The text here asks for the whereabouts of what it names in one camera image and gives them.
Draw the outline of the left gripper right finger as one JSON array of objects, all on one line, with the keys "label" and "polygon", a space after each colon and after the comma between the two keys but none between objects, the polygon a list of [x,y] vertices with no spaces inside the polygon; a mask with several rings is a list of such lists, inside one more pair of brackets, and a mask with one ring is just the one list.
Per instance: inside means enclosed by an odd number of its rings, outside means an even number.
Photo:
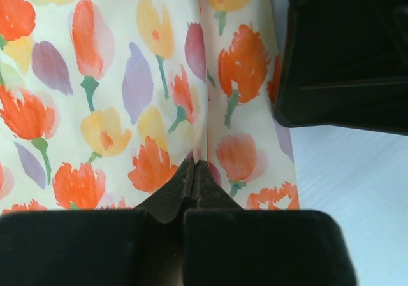
[{"label": "left gripper right finger", "polygon": [[199,161],[184,214],[185,285],[356,285],[342,230],[315,210],[245,210]]}]

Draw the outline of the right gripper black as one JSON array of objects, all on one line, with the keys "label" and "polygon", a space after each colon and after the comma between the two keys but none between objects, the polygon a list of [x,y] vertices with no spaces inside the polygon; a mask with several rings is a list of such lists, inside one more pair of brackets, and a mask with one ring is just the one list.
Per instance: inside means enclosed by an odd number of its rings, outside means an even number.
[{"label": "right gripper black", "polygon": [[274,115],[407,134],[407,0],[289,0]]}]

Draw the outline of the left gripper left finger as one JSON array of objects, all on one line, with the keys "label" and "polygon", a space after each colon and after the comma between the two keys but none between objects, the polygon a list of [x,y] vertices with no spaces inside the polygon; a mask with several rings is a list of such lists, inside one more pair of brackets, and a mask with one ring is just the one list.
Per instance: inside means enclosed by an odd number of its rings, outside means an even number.
[{"label": "left gripper left finger", "polygon": [[195,163],[128,210],[1,217],[2,285],[182,285],[182,212]]}]

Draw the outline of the floral orange skirt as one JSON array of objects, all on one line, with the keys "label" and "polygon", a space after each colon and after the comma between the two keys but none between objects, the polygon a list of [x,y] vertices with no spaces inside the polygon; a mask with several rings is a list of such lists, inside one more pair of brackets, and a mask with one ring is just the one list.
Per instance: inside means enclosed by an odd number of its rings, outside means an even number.
[{"label": "floral orange skirt", "polygon": [[187,157],[299,208],[273,0],[1,0],[1,213],[131,208]]}]

